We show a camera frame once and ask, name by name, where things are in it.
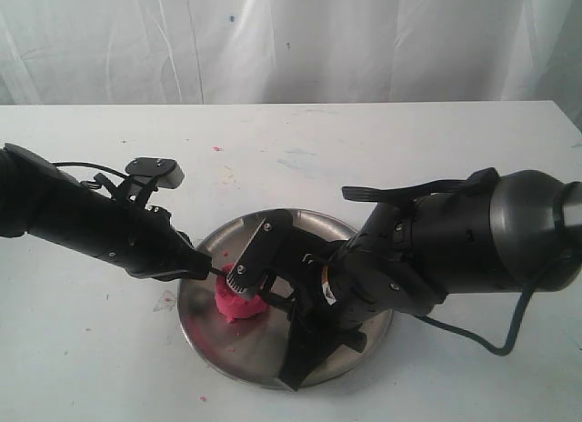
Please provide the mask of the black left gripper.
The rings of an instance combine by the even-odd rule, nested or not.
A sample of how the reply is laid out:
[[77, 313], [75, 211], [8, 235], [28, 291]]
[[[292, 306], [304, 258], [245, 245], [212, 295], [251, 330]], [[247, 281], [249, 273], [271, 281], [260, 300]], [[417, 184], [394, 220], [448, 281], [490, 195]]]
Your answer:
[[212, 258], [197, 251], [162, 207], [114, 208], [76, 225], [78, 251], [123, 268], [137, 279], [204, 280]]

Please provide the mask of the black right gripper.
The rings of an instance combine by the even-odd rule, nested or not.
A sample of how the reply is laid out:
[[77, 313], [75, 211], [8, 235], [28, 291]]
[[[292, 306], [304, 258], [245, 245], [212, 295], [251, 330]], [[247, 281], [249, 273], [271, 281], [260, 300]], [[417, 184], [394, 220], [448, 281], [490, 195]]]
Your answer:
[[359, 352], [361, 326], [387, 310], [429, 314], [447, 285], [418, 250], [411, 226], [364, 226], [348, 240], [325, 241], [295, 228], [290, 281], [296, 291], [277, 380], [297, 391], [340, 347]]

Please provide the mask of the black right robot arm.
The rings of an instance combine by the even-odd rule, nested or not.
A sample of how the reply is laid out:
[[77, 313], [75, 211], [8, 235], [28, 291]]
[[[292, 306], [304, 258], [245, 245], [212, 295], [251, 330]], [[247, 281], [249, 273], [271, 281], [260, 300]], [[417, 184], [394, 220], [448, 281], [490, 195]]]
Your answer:
[[537, 291], [566, 288], [581, 267], [581, 185], [536, 171], [495, 169], [464, 180], [377, 190], [346, 186], [345, 199], [374, 209], [346, 241], [294, 242], [306, 292], [290, 313], [279, 383], [298, 389], [339, 347], [366, 348], [362, 325], [387, 310], [435, 326], [436, 305], [455, 294], [516, 293], [507, 337], [494, 345], [443, 324], [503, 357]]

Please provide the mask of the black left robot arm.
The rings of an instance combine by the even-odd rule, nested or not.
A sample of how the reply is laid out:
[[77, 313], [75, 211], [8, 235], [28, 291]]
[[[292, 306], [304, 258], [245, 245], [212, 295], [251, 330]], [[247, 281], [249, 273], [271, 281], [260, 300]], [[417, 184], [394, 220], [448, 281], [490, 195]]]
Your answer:
[[17, 145], [1, 150], [1, 235], [28, 234], [120, 267], [135, 278], [204, 280], [210, 256], [196, 251], [172, 226], [170, 213], [149, 207], [161, 188], [184, 179], [167, 158], [138, 157], [115, 185], [99, 166], [91, 181], [78, 181], [41, 156]]

